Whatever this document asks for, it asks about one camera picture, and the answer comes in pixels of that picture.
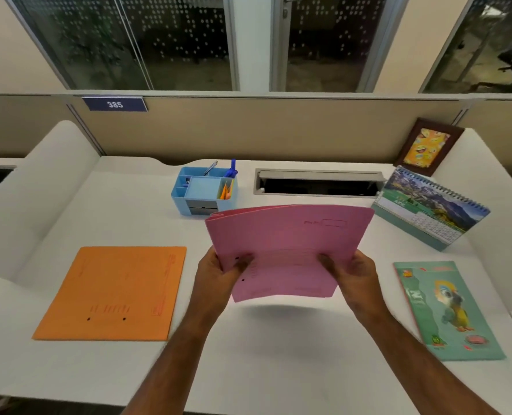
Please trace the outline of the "person's left hand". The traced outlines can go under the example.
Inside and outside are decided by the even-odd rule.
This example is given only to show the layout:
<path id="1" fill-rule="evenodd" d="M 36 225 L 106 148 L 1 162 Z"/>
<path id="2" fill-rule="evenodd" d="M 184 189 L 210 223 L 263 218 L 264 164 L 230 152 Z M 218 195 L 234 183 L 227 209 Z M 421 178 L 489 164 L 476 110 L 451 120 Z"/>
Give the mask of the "person's left hand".
<path id="1" fill-rule="evenodd" d="M 214 323 L 225 310 L 239 278 L 227 278 L 213 246 L 200 260 L 187 308 L 191 318 Z"/>

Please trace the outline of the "person's right forearm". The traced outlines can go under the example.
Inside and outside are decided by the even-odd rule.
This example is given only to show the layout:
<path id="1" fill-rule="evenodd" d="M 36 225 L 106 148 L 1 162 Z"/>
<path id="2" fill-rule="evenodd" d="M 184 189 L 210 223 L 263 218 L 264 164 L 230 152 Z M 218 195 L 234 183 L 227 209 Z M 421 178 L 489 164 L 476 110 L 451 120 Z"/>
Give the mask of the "person's right forearm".
<path id="1" fill-rule="evenodd" d="M 420 415 L 501 415 L 458 379 L 389 311 L 363 314 L 358 320 Z"/>

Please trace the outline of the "glass window with frame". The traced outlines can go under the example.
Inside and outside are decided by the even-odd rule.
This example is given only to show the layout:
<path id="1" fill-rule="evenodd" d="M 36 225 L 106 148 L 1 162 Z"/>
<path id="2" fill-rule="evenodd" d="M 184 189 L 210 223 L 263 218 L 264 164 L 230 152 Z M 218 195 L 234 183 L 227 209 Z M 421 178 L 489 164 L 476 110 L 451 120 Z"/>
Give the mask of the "glass window with frame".
<path id="1" fill-rule="evenodd" d="M 420 88 L 512 94 L 512 0 L 469 0 Z"/>
<path id="2" fill-rule="evenodd" d="M 68 90 L 238 91 L 233 0 L 4 0 Z"/>

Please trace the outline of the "spiral desk calendar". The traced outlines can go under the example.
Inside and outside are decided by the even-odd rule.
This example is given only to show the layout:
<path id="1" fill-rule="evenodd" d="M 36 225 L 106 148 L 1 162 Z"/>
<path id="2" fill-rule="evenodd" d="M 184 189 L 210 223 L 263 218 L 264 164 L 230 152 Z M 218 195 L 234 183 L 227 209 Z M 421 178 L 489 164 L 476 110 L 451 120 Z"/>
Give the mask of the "spiral desk calendar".
<path id="1" fill-rule="evenodd" d="M 443 252 L 490 214 L 490 209 L 423 175 L 395 168 L 372 204 L 374 213 Z"/>

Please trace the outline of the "brown framed emoji picture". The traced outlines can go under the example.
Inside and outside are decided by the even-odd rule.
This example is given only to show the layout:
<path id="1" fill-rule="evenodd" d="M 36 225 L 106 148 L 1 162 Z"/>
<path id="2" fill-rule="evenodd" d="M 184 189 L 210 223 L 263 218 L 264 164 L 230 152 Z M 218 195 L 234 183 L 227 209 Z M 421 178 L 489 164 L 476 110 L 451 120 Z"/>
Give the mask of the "brown framed emoji picture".
<path id="1" fill-rule="evenodd" d="M 433 176 L 463 132 L 459 126 L 418 118 L 393 165 Z"/>

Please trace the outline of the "white side divider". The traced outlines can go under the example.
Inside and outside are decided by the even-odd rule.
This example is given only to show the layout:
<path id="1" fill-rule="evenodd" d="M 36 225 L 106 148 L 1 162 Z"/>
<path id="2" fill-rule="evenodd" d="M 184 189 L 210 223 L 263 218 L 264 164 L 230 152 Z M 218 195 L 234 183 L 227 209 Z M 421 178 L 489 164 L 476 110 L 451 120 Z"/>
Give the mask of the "white side divider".
<path id="1" fill-rule="evenodd" d="M 0 184 L 0 278 L 14 280 L 99 162 L 79 127 L 59 122 Z"/>
<path id="2" fill-rule="evenodd" d="M 490 210 L 467 236 L 512 311 L 512 177 L 478 133 L 467 128 L 433 178 Z"/>

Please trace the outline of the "blue desk organizer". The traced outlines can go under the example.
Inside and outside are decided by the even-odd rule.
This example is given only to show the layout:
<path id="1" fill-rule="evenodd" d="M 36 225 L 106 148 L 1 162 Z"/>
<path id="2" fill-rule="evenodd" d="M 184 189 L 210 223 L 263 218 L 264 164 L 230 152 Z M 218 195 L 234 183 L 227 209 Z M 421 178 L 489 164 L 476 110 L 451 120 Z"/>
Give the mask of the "blue desk organizer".
<path id="1" fill-rule="evenodd" d="M 215 167 L 208 176 L 203 176 L 207 167 L 182 167 L 171 190 L 171 199 L 182 216 L 210 216 L 237 208 L 238 181 L 233 180 L 232 196 L 229 200 L 218 199 L 229 168 Z"/>

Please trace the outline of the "person's right hand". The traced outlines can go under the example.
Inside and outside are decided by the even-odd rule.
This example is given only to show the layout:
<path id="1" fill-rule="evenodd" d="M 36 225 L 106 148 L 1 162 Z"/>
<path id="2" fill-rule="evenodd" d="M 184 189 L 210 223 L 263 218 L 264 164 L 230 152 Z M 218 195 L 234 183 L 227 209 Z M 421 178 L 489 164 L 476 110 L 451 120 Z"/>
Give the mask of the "person's right hand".
<path id="1" fill-rule="evenodd" d="M 356 250 L 348 262 L 350 275 L 333 277 L 356 319 L 366 328 L 390 314 L 384 300 L 375 262 Z"/>

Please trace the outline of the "blue number plate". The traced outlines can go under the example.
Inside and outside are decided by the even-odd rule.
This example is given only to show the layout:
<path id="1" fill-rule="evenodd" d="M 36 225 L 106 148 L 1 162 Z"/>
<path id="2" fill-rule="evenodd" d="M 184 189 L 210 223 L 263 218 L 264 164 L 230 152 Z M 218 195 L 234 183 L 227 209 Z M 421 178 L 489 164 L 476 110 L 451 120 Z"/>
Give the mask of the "blue number plate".
<path id="1" fill-rule="evenodd" d="M 148 112 L 143 97 L 135 96 L 82 96 L 91 112 Z"/>

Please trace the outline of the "green parrot notebook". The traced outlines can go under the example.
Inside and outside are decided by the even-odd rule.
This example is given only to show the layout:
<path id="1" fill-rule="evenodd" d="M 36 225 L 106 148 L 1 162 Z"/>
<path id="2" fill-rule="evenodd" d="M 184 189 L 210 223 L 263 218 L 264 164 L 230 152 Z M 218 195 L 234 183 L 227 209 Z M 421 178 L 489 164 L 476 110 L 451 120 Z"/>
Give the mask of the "green parrot notebook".
<path id="1" fill-rule="evenodd" d="M 453 261 L 394 262 L 425 346 L 442 362 L 506 358 Z"/>

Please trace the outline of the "beige partition panel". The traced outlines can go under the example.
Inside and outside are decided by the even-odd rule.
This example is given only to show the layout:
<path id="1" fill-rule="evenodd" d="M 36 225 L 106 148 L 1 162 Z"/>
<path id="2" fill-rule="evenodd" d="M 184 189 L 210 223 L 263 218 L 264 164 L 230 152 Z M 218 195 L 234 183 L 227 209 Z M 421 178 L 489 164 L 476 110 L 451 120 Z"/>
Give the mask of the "beige partition panel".
<path id="1" fill-rule="evenodd" d="M 91 112 L 82 96 L 143 97 L 148 112 Z M 0 94 L 0 158 L 23 158 L 70 120 L 101 155 L 392 163 L 418 118 L 474 129 L 512 176 L 512 95 Z"/>

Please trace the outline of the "person's left forearm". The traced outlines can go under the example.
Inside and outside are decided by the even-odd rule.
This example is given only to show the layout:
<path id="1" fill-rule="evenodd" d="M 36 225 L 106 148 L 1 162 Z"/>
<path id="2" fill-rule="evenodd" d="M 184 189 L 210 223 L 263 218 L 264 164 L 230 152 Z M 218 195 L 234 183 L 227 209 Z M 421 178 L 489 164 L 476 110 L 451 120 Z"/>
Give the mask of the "person's left forearm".
<path id="1" fill-rule="evenodd" d="M 221 312 L 188 309 L 121 415 L 183 415 L 204 344 Z"/>

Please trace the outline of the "pink paper folder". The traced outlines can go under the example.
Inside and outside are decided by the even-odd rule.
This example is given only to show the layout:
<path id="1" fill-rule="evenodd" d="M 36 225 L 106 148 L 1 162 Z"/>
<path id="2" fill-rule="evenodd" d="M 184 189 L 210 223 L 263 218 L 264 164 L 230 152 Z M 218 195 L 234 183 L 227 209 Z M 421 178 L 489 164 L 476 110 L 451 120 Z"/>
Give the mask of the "pink paper folder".
<path id="1" fill-rule="evenodd" d="M 331 298 L 337 283 L 317 256 L 348 263 L 373 215 L 370 207 L 292 204 L 218 212 L 205 224 L 224 271 L 253 256 L 232 290 L 240 303 L 276 295 Z"/>

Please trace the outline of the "orange paper folder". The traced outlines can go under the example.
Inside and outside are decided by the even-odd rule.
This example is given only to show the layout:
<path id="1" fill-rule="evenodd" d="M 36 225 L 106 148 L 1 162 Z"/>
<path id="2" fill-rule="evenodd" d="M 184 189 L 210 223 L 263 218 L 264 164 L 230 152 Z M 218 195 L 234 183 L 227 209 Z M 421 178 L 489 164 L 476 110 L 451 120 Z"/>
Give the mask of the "orange paper folder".
<path id="1" fill-rule="evenodd" d="M 78 251 L 32 339 L 165 342 L 185 246 L 92 246 Z"/>

